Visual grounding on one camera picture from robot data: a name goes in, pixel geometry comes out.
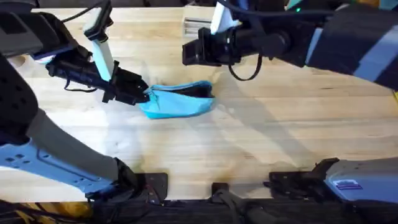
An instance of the wood grain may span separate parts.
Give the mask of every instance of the wood grain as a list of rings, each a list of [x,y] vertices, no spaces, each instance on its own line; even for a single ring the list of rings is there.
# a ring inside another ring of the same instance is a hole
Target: wood grain
[[[149,120],[138,107],[101,103],[101,92],[64,91],[32,61],[19,68],[40,107],[64,130],[93,149],[116,156],[134,172],[169,174],[168,199],[207,198],[227,181],[242,197],[269,197],[261,182],[272,170],[309,170],[324,158],[398,156],[398,107],[390,90],[364,80],[265,60],[260,75],[236,81],[225,68],[184,67],[181,46],[186,10],[113,9],[109,44],[121,67],[150,84],[210,80],[217,102],[194,118]],[[60,19],[79,9],[49,9]],[[67,24],[88,49],[86,17]],[[250,75],[255,57],[236,70]],[[0,169],[0,198],[13,202],[79,201],[79,190],[18,170]]]

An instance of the black cable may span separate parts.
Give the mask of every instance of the black cable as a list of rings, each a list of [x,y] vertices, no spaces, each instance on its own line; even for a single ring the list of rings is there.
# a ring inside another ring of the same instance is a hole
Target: black cable
[[[66,91],[80,91],[80,92],[83,92],[83,93],[92,93],[92,92],[97,91],[97,88],[92,88],[92,89],[89,89],[89,90],[68,89],[69,84],[70,84],[70,79],[69,79],[69,77],[67,77],[67,83],[65,84],[65,86],[63,87],[63,89],[66,90]]]
[[[68,17],[68,18],[66,18],[66,19],[61,20],[61,22],[69,22],[69,21],[71,21],[71,20],[73,20],[73,19],[76,19],[77,17],[80,17],[80,16],[86,14],[88,11],[90,11],[90,10],[94,9],[95,7],[99,6],[99,5],[102,4],[103,2],[104,2],[104,1],[99,1],[99,2],[97,2],[97,3],[95,3],[95,4],[93,4],[92,6],[88,7],[87,9],[85,9],[85,10],[79,12],[78,14],[76,14],[76,15],[74,15],[74,16],[71,16],[71,17]]]
[[[239,77],[239,76],[234,72],[234,70],[233,70],[231,64],[228,65],[228,69],[229,69],[229,72],[231,72],[231,74],[232,74],[232,76],[233,76],[234,78],[236,78],[237,80],[243,82],[243,81],[249,81],[249,80],[252,80],[253,78],[255,78],[255,77],[259,74],[259,72],[260,72],[260,70],[261,70],[261,65],[262,65],[262,55],[259,54],[259,56],[258,56],[258,58],[257,58],[256,71],[254,71],[253,75],[250,76],[250,77],[247,78],[247,79],[243,79],[243,78]]]
[[[334,11],[328,10],[306,10],[300,12],[291,12],[291,11],[284,11],[284,12],[259,12],[259,11],[250,11],[243,9],[241,7],[235,6],[231,4],[227,0],[217,0],[218,3],[222,4],[223,6],[227,7],[228,9],[239,12],[242,14],[250,15],[250,16],[258,16],[263,18],[276,18],[276,17],[315,17],[315,16],[332,16]]]

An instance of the black clamp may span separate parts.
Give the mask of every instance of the black clamp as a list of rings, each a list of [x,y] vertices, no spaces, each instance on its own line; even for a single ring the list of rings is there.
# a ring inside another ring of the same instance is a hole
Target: black clamp
[[[111,1],[105,1],[101,4],[100,8],[101,12],[99,12],[94,25],[84,33],[89,40],[105,42],[108,39],[108,36],[105,34],[105,30],[113,24],[110,17],[112,11]]]
[[[149,88],[148,84],[140,75],[119,68],[118,61],[114,61],[114,69],[109,83],[112,88],[105,90],[103,103],[113,99],[129,105],[149,101],[149,96],[144,93]]]

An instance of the black bracket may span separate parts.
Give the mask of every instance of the black bracket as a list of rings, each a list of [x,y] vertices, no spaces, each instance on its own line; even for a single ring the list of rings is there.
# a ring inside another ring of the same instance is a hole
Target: black bracket
[[[105,30],[113,24],[110,17],[111,11],[111,1],[105,1],[101,4],[101,12],[96,18],[93,27],[85,31],[85,35],[89,40],[98,40],[100,42],[107,41],[108,36],[105,34]]]

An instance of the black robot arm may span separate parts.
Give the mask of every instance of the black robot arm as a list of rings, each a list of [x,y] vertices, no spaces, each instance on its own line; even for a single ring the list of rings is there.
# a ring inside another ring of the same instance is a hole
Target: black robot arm
[[[235,12],[242,24],[216,34],[200,29],[198,39],[183,46],[183,64],[228,65],[233,72],[231,66],[242,57],[259,54],[298,67],[354,75],[397,90],[398,14],[363,4],[328,4],[322,9],[333,14],[300,16],[314,9],[311,2],[302,1],[273,18]],[[295,12],[296,17],[283,16]]]

